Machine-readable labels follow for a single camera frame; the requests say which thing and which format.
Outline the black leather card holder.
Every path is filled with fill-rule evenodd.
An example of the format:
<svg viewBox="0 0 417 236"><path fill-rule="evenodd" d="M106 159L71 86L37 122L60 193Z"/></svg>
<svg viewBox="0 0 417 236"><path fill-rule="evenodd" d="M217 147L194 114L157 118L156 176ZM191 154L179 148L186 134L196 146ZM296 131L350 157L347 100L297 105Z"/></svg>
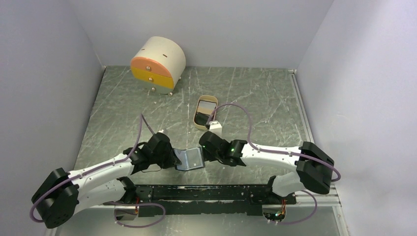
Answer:
<svg viewBox="0 0 417 236"><path fill-rule="evenodd" d="M205 167L203 159L203 150L201 147L189 149L174 149L174 154L180 161L180 164L175 165L178 171L192 171Z"/></svg>

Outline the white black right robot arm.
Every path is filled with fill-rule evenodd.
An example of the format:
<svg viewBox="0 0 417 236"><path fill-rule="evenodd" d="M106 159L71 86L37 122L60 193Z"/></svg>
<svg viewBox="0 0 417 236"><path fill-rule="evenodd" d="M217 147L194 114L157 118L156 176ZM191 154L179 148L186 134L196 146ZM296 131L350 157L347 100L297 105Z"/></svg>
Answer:
<svg viewBox="0 0 417 236"><path fill-rule="evenodd" d="M305 141L300 147L272 147L245 140L228 142L208 131L199 144L209 161L232 167L256 165L287 170L285 175L273 177L271 187L265 191L266 199L272 204L301 190L321 195L330 192L334 160L312 142Z"/></svg>

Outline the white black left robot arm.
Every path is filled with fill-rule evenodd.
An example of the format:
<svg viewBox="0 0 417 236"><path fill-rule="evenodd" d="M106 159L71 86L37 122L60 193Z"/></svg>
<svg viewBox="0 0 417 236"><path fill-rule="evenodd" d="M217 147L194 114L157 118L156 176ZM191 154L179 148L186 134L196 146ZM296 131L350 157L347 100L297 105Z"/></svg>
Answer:
<svg viewBox="0 0 417 236"><path fill-rule="evenodd" d="M103 203L142 204L131 175L157 165L168 169L181 165L167 135L157 132L147 142L136 142L117 156L88 168L53 170L32 196L30 218L56 228L74 214Z"/></svg>

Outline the beige oval plastic tray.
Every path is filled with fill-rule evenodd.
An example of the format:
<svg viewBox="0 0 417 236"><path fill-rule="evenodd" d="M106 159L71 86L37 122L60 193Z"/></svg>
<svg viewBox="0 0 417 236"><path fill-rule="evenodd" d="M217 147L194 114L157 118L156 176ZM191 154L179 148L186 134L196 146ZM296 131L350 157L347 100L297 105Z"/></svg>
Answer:
<svg viewBox="0 0 417 236"><path fill-rule="evenodd" d="M197 129L207 130L206 123L214 121L216 113L211 118L210 115L217 108L218 99L211 95L202 95L197 102L193 123Z"/></svg>

